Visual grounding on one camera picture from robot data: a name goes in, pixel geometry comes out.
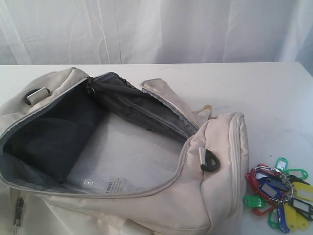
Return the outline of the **metal zipper pull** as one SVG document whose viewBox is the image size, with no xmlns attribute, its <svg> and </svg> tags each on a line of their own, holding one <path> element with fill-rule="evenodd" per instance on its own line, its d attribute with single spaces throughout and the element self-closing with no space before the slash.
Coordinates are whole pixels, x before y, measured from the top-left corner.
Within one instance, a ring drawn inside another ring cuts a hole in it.
<svg viewBox="0 0 313 235">
<path fill-rule="evenodd" d="M 92 87 L 92 83 L 93 83 L 93 77 L 88 76 L 87 77 L 86 90 L 90 96 L 96 96 L 96 92 L 95 92 L 94 88 Z"/>
</svg>

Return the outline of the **cream white duffel bag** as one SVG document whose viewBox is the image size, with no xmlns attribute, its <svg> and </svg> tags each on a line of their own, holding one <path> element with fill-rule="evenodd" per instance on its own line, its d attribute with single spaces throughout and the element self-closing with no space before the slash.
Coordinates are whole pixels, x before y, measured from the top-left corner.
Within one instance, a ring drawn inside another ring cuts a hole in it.
<svg viewBox="0 0 313 235">
<path fill-rule="evenodd" d="M 244 115 L 194 112 L 161 79 L 138 89 L 114 72 L 45 74 L 0 109 L 3 235 L 239 234 L 249 167 Z M 66 184 L 108 114 L 184 140 L 176 174 L 131 194 L 81 193 Z"/>
</svg>

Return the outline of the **red key tag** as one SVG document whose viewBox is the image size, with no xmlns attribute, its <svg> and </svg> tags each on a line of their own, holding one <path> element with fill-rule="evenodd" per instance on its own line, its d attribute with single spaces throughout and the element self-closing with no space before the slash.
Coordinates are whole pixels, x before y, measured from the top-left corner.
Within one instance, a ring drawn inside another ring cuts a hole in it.
<svg viewBox="0 0 313 235">
<path fill-rule="evenodd" d="M 275 208 L 274 205 L 267 204 L 265 207 L 253 208 L 252 213 L 256 216 L 263 216 Z"/>
<path fill-rule="evenodd" d="M 246 173 L 246 180 L 251 186 L 252 190 L 257 193 L 259 190 L 260 182 L 256 179 L 256 171 L 262 169 L 262 167 L 268 167 L 265 164 L 258 164 L 255 168 L 252 168 L 250 172 Z"/>
</svg>

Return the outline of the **green key tag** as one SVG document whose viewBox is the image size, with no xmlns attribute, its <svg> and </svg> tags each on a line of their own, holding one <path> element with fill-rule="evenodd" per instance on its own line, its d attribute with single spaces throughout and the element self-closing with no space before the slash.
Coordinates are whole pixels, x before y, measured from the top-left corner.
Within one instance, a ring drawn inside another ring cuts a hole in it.
<svg viewBox="0 0 313 235">
<path fill-rule="evenodd" d="M 272 229 L 279 229 L 279 224 L 278 224 L 278 213 L 277 213 L 277 209 L 274 208 L 269 212 L 268 215 L 268 225 L 272 228 Z"/>
<path fill-rule="evenodd" d="M 263 208 L 266 205 L 266 201 L 259 195 L 245 195 L 243 197 L 243 204 L 250 208 Z"/>
<path fill-rule="evenodd" d="M 284 171 L 288 169 L 288 160 L 283 157 L 279 157 L 276 161 L 275 168 L 278 169 L 279 171 Z"/>
</svg>

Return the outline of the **blue key tag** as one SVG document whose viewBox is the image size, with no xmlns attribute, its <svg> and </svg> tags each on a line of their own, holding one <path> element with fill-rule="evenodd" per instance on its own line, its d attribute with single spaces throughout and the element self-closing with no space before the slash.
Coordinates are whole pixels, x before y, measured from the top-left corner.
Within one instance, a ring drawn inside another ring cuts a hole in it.
<svg viewBox="0 0 313 235">
<path fill-rule="evenodd" d="M 284 208 L 282 206 L 277 207 L 277 217 L 279 230 L 285 234 L 289 233 L 290 229 L 287 226 Z"/>
<path fill-rule="evenodd" d="M 272 185 L 273 187 L 275 187 L 279 190 L 282 190 L 282 191 L 288 191 L 289 190 L 287 186 L 285 186 L 282 182 L 280 182 L 278 180 L 275 180 L 272 178 L 266 178 L 264 181 L 269 183 L 270 185 Z"/>
<path fill-rule="evenodd" d="M 276 189 L 268 182 L 260 182 L 257 192 L 267 201 L 276 203 L 284 201 L 284 195 L 281 193 L 281 191 Z"/>
</svg>

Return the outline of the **yellow key tag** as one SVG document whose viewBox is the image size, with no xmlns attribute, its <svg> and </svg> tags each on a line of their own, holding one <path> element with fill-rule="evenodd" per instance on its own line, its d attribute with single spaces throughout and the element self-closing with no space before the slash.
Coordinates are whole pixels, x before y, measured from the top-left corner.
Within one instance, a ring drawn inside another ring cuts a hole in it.
<svg viewBox="0 0 313 235">
<path fill-rule="evenodd" d="M 293 182 L 295 196 L 299 199 L 313 201 L 313 186 L 303 184 L 300 182 Z"/>
<path fill-rule="evenodd" d="M 309 227 L 308 221 L 298 213 L 293 207 L 289 204 L 284 204 L 284 214 L 286 219 L 287 227 L 292 230 L 296 231 L 298 229 L 307 229 Z"/>
</svg>

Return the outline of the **clear plastic bag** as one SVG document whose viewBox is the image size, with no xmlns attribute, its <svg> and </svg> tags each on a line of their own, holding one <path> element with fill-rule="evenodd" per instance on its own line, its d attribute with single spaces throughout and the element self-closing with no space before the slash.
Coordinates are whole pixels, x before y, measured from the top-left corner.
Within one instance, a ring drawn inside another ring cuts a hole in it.
<svg viewBox="0 0 313 235">
<path fill-rule="evenodd" d="M 174 177 L 184 143 L 110 113 L 93 133 L 66 184 L 92 194 L 150 190 Z"/>
</svg>

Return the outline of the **white backdrop curtain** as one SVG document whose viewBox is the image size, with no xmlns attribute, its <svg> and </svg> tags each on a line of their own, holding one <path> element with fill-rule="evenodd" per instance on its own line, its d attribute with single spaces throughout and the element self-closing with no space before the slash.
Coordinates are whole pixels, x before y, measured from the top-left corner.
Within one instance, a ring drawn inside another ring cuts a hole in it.
<svg viewBox="0 0 313 235">
<path fill-rule="evenodd" d="M 313 64 L 310 0 L 3 0 L 0 62 Z"/>
</svg>

